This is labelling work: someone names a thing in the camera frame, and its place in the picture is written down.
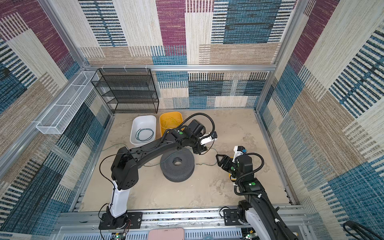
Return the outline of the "grey perforated cable spool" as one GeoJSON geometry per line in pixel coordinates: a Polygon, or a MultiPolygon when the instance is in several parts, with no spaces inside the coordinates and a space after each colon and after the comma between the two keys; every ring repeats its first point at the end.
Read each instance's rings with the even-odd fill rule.
{"type": "Polygon", "coordinates": [[[163,154],[160,163],[164,177],[174,183],[186,181],[195,170],[194,155],[186,148],[163,154]]]}

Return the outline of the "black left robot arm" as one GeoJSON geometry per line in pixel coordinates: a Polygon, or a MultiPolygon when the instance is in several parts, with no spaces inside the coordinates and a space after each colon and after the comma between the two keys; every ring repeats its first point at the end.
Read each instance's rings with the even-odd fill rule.
{"type": "Polygon", "coordinates": [[[130,220],[127,202],[130,189],[139,181],[139,169],[146,163],[173,150],[191,147],[194,154],[208,151],[204,140],[214,142],[217,138],[214,120],[205,113],[195,113],[176,128],[165,130],[161,138],[141,147],[120,148],[111,166],[113,185],[112,200],[106,213],[100,217],[99,230],[124,230],[130,220]]]}

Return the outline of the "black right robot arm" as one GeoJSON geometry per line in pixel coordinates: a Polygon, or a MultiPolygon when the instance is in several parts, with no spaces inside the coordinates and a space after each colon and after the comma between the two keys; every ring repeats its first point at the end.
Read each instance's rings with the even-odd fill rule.
{"type": "Polygon", "coordinates": [[[297,240],[269,200],[261,182],[255,177],[264,164],[257,153],[244,153],[232,159],[227,155],[216,155],[217,164],[235,179],[234,193],[244,196],[238,205],[239,221],[255,230],[260,240],[297,240]]]}

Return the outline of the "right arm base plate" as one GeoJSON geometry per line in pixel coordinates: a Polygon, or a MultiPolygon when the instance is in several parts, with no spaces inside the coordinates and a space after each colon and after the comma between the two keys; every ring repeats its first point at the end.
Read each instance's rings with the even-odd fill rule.
{"type": "Polygon", "coordinates": [[[243,212],[225,208],[221,210],[221,213],[223,214],[225,226],[240,226],[248,224],[243,212]]]}

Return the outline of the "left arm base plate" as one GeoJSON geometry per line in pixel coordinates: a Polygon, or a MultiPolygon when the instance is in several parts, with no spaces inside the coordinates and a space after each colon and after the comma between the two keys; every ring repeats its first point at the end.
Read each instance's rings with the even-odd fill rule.
{"type": "Polygon", "coordinates": [[[126,212],[115,218],[110,212],[106,212],[102,215],[99,230],[139,229],[142,224],[142,216],[142,212],[126,212]]]}

